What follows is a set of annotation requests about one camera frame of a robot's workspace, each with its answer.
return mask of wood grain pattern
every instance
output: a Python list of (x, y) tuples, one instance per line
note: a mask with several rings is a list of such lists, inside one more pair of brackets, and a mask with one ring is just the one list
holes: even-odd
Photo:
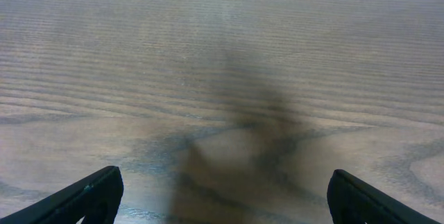
[(444, 222), (442, 0), (0, 0), (0, 216), (110, 164), (116, 223)]

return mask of wood grain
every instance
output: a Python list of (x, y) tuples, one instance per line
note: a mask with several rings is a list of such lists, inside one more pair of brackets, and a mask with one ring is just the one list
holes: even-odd
[(442, 0), (0, 0), (0, 216), (107, 165), (116, 223), (444, 222)]

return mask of table top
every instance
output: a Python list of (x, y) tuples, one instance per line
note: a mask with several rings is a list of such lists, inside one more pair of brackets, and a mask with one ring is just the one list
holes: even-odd
[(116, 223), (444, 222), (443, 0), (0, 0), (0, 216), (107, 165)]

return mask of black object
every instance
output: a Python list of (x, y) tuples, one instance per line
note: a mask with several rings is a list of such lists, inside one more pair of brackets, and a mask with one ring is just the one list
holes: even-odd
[(327, 201), (334, 224), (439, 224), (341, 169), (328, 184)]
[(107, 166), (67, 188), (0, 219), (0, 224), (112, 224), (123, 195), (116, 166)]

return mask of wooden surface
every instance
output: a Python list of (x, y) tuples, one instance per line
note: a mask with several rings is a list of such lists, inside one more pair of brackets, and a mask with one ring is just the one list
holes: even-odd
[(444, 222), (443, 0), (0, 0), (0, 216), (107, 165), (116, 223)]

